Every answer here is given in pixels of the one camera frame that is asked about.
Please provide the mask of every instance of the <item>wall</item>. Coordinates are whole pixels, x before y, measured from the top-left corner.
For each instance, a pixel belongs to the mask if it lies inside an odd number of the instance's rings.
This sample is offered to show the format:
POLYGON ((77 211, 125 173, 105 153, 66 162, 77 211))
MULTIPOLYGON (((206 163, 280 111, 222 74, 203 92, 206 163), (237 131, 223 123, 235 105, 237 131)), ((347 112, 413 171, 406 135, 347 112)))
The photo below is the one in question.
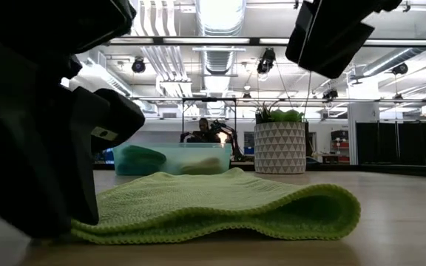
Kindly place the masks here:
MULTIPOLYGON (((234 128, 234 122, 227 123, 234 128)), ((254 121, 239 120, 237 122, 237 141, 244 150, 244 132, 254 131, 254 121)), ((185 131, 198 130, 197 121, 185 121, 185 131)), ((310 123, 309 132, 317 133, 317 150, 319 153, 328 153, 331 145, 331 132, 348 130, 347 121, 327 121, 310 123)), ((179 120, 146 120, 144 126, 132 136, 132 142, 137 143, 174 143, 180 141, 182 122, 179 120)))

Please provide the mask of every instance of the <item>white geometric planter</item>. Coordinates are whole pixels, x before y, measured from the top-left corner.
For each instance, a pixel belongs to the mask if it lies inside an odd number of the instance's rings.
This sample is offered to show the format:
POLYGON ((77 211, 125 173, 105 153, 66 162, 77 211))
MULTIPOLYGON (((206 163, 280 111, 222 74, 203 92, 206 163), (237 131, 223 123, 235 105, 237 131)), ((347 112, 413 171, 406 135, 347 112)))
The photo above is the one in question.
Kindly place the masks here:
POLYGON ((254 167, 257 173, 304 173, 305 150, 304 123, 270 122, 254 127, 254 167))

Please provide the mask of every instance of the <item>wooden table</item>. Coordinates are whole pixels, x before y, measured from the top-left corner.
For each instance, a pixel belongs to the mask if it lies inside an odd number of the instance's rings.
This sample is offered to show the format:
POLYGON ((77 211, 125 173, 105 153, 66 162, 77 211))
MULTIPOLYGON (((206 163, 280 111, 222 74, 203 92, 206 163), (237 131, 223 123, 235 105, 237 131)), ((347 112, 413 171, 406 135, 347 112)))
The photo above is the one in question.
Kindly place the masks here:
MULTIPOLYGON (((356 230, 341 241, 287 242, 225 231, 178 245, 59 245, 26 249, 27 239, 0 222, 0 265, 239 266, 426 265, 426 178, 362 172, 259 175, 284 183, 336 183, 362 204, 356 230)), ((97 191, 130 181, 97 171, 97 191)))

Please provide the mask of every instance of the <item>potted plant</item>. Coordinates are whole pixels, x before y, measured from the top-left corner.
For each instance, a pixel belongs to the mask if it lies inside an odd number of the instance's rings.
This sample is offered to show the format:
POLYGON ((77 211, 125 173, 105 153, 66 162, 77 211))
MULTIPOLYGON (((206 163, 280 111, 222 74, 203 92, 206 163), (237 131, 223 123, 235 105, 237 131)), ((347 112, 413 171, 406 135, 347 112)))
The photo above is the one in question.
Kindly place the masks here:
POLYGON ((303 113, 272 111, 263 104, 256 111, 254 167, 257 173, 301 174, 306 167, 303 113))

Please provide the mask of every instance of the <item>translucent plastic bin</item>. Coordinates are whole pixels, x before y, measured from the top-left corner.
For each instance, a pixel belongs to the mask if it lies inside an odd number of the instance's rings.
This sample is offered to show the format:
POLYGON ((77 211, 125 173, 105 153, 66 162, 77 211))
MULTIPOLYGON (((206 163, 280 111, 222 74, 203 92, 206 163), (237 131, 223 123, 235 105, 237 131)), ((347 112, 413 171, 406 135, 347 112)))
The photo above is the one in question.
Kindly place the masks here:
POLYGON ((219 174, 229 169, 231 144, 124 143, 113 155, 117 175, 219 174))

